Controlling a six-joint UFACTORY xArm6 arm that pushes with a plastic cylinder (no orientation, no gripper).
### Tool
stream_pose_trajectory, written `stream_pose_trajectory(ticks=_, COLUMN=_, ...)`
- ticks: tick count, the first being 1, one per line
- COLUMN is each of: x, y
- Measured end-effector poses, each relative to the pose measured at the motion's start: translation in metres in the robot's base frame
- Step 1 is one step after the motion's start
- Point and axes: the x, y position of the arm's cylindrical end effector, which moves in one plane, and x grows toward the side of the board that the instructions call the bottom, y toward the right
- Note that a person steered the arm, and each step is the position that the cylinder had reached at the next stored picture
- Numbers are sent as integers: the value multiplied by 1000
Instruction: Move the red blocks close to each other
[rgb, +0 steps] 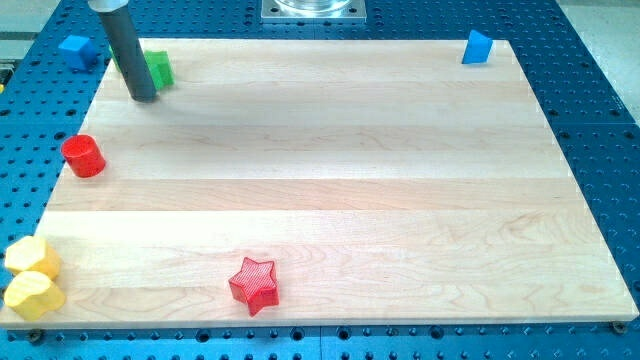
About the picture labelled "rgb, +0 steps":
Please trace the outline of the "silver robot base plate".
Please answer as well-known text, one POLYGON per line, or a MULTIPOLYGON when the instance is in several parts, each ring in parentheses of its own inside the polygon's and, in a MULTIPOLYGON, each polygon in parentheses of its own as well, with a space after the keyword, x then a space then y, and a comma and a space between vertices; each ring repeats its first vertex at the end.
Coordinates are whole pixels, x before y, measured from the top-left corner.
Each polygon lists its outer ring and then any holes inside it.
POLYGON ((263 23, 352 21, 367 19, 365 0, 262 0, 263 23))

